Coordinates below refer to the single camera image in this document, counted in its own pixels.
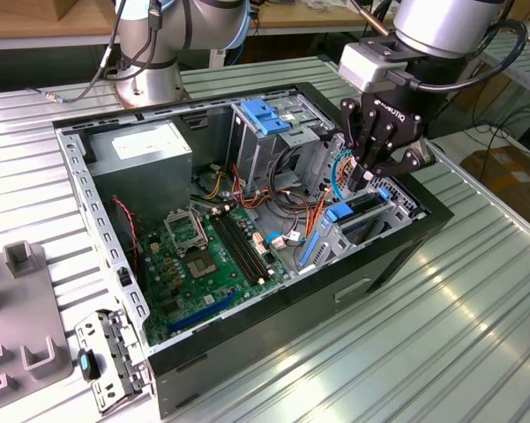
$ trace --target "red cable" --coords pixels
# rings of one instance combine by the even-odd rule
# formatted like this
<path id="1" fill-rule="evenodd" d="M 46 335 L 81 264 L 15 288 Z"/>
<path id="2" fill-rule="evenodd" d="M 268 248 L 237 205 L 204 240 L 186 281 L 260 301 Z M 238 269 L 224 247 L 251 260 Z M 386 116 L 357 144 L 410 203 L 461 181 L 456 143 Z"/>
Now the red cable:
<path id="1" fill-rule="evenodd" d="M 125 215 L 127 216 L 127 220 L 130 221 L 131 226 L 131 238 L 133 239 L 133 268 L 134 272 L 137 274 L 138 272 L 138 238 L 135 235 L 135 225 L 133 225 L 133 219 L 131 218 L 131 213 L 129 210 L 127 210 L 127 207 L 118 199 L 112 198 L 112 201 L 122 207 L 123 211 L 125 212 Z"/>

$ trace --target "ram slot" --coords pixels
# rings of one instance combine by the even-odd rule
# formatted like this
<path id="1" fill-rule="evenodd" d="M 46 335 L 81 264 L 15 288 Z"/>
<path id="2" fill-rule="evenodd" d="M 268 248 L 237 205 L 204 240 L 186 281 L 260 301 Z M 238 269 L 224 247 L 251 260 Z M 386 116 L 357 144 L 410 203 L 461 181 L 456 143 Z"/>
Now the ram slot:
<path id="1" fill-rule="evenodd" d="M 270 277 L 257 253 L 229 216 L 214 218 L 213 227 L 250 286 Z"/>

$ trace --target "motherboard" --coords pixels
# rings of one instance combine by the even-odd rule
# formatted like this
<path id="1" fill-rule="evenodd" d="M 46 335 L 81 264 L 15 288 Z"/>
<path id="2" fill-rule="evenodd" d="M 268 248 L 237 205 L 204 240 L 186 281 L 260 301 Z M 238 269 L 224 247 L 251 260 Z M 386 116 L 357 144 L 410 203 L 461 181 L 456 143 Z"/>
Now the motherboard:
<path id="1" fill-rule="evenodd" d="M 244 209 L 181 214 L 138 239 L 151 310 L 146 325 L 150 345 L 289 279 Z M 185 248 L 191 240 L 198 242 Z"/>

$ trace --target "blue cable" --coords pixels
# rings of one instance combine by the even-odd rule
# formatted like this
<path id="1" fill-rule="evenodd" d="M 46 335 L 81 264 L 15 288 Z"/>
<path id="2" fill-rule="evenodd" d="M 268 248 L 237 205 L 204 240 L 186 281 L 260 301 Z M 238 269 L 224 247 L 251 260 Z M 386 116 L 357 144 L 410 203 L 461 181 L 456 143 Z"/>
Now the blue cable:
<path id="1" fill-rule="evenodd" d="M 266 242 L 267 244 L 270 244 L 271 241 L 272 241 L 274 238 L 278 238 L 279 236 L 282 236 L 282 234 L 281 234 L 280 232 L 273 232 L 272 234 L 270 234 L 270 235 L 268 235 L 268 236 L 266 237 L 265 242 Z"/>
<path id="2" fill-rule="evenodd" d="M 237 63 L 237 61 L 239 60 L 239 57 L 241 57 L 241 53 L 243 52 L 243 45 L 244 45 L 244 44 L 245 44 L 245 43 L 243 43 L 243 44 L 241 45 L 241 48 L 239 49 L 239 53 L 237 53 L 237 57 L 236 57 L 235 59 L 233 59 L 233 62 L 232 62 L 229 66 L 233 66 L 234 64 Z"/>
<path id="3" fill-rule="evenodd" d="M 332 187 L 333 192 L 337 196 L 339 200 L 343 200 L 343 194 L 341 194 L 341 191 L 339 189 L 339 185 L 337 185 L 337 164 L 339 163 L 339 160 L 344 158 L 345 156 L 348 156 L 351 154 L 351 150 L 345 150 L 343 152 L 340 152 L 339 155 L 335 158 L 332 165 Z"/>

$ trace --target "gray robot arm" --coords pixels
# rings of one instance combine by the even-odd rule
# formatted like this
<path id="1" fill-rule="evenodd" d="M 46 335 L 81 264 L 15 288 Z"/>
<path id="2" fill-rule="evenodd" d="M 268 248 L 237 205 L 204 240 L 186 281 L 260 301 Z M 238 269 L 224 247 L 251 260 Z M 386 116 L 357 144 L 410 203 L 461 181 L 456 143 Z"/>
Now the gray robot arm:
<path id="1" fill-rule="evenodd" d="M 123 59 L 129 67 L 116 75 L 116 90 L 122 102 L 134 107 L 184 98 L 177 52 L 236 48 L 243 43 L 250 25 L 249 0 L 166 0 L 160 5 L 162 26 L 156 42 L 153 37 L 148 48 L 131 61 L 148 39 L 149 3 L 128 0 L 119 26 Z M 130 78 L 145 67 L 150 55 L 153 58 L 145 70 Z"/>

